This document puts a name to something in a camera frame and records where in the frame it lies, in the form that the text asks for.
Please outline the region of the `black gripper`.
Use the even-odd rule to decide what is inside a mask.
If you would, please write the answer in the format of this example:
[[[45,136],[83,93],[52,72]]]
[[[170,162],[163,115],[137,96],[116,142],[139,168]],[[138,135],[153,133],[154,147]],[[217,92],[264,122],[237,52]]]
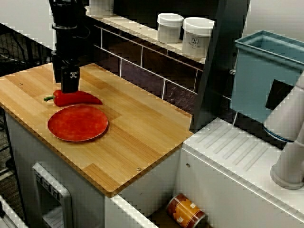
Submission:
[[[74,93],[78,90],[80,79],[77,28],[53,29],[56,32],[56,50],[52,52],[55,82],[61,83],[63,93]]]

